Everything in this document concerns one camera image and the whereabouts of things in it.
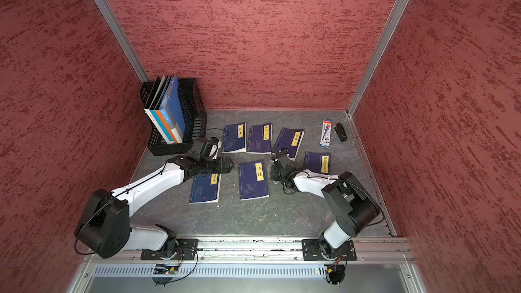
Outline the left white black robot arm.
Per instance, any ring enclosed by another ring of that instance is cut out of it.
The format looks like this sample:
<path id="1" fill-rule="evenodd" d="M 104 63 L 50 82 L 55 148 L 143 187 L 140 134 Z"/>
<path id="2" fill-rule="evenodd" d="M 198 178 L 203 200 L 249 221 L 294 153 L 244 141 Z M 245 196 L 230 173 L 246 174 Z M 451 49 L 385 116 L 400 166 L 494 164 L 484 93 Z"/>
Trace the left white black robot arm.
<path id="1" fill-rule="evenodd" d="M 170 260 L 179 255 L 176 233 L 163 225 L 134 226 L 130 218 L 144 205 L 200 174 L 228 174 L 235 166 L 230 157 L 195 160 L 178 155 L 158 170 L 125 187 L 95 191 L 85 205 L 74 232 L 74 249 L 79 242 L 103 259 L 121 251 L 148 250 L 157 258 Z"/>

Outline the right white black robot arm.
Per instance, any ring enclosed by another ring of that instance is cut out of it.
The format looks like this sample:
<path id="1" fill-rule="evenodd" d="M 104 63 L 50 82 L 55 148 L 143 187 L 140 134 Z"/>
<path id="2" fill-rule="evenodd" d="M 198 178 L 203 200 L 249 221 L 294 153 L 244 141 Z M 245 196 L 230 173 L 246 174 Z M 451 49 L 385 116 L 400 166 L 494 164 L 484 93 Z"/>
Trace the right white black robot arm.
<path id="1" fill-rule="evenodd" d="M 271 161 L 271 178 L 281 182 L 283 188 L 325 199 L 333 221 L 316 243 L 325 259 L 339 258 L 341 248 L 381 214 L 379 204 L 351 172 L 312 172 L 297 166 L 285 151 L 273 155 Z"/>

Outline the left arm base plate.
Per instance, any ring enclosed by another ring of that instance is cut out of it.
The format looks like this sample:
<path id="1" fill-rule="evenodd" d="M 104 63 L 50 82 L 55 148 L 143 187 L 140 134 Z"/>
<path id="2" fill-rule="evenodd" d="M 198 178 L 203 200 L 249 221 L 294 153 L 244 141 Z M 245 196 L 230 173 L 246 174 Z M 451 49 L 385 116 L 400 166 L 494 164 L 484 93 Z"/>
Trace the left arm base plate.
<path id="1" fill-rule="evenodd" d="M 174 261 L 193 261 L 196 259 L 195 252 L 198 249 L 199 240 L 197 239 L 177 239 L 166 243 L 166 250 L 152 251 L 144 250 L 141 253 L 141 260 L 159 260 L 164 262 Z"/>

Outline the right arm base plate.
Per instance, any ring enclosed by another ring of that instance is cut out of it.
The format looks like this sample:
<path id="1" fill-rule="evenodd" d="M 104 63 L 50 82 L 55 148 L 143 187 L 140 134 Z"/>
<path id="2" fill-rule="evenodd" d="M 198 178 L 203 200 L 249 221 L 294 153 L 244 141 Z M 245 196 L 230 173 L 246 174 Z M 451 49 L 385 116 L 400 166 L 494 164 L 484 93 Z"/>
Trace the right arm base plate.
<path id="1" fill-rule="evenodd" d="M 303 259 L 306 261 L 355 261 L 357 255 L 353 241 L 349 240 L 338 248 L 331 248 L 325 240 L 303 240 Z"/>

